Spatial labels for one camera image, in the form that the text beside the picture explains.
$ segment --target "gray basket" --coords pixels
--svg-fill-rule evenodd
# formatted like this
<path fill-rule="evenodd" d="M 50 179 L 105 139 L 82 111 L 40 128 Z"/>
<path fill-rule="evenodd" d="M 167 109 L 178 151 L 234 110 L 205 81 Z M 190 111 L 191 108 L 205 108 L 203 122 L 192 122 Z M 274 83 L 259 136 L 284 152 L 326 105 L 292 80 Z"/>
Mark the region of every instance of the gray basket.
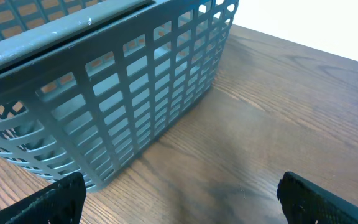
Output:
<path fill-rule="evenodd" d="M 48 22 L 5 0 L 24 30 L 20 2 Z M 0 41 L 0 157 L 103 188 L 209 89 L 237 5 L 105 1 Z"/>

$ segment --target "brown wooden tabletop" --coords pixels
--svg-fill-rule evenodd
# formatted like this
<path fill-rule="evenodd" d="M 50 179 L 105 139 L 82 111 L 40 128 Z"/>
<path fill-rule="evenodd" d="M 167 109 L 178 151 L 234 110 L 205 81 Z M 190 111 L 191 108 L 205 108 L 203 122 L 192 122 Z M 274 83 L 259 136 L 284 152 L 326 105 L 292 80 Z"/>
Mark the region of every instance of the brown wooden tabletop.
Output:
<path fill-rule="evenodd" d="M 292 170 L 358 206 L 358 62 L 233 26 L 211 91 L 83 223 L 286 223 Z M 0 209 L 48 185 L 0 159 Z"/>

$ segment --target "basket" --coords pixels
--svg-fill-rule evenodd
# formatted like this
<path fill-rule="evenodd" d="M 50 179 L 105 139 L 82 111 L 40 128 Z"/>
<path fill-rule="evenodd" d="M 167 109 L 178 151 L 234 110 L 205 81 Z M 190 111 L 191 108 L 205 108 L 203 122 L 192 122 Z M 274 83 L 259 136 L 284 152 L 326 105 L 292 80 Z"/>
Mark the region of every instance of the basket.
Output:
<path fill-rule="evenodd" d="M 0 0 L 0 40 L 28 30 L 0 41 L 0 157 L 99 190 L 210 88 L 238 0 L 46 1 Z"/>

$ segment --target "blue-gray plastic basket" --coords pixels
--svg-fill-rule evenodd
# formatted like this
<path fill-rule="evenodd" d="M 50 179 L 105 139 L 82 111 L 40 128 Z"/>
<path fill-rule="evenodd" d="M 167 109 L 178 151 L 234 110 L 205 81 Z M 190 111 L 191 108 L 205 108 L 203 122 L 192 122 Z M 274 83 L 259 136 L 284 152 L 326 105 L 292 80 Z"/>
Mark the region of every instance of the blue-gray plastic basket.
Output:
<path fill-rule="evenodd" d="M 208 90 L 238 0 L 89 2 L 0 0 L 0 157 L 51 182 L 81 172 L 94 191 Z"/>

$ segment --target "white background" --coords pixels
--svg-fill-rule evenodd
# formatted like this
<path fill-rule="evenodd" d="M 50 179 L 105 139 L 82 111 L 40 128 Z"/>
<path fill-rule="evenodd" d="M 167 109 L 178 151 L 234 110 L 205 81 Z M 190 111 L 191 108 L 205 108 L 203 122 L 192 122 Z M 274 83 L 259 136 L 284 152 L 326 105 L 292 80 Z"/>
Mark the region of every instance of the white background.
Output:
<path fill-rule="evenodd" d="M 358 61 L 358 0 L 240 0 L 233 23 Z"/>

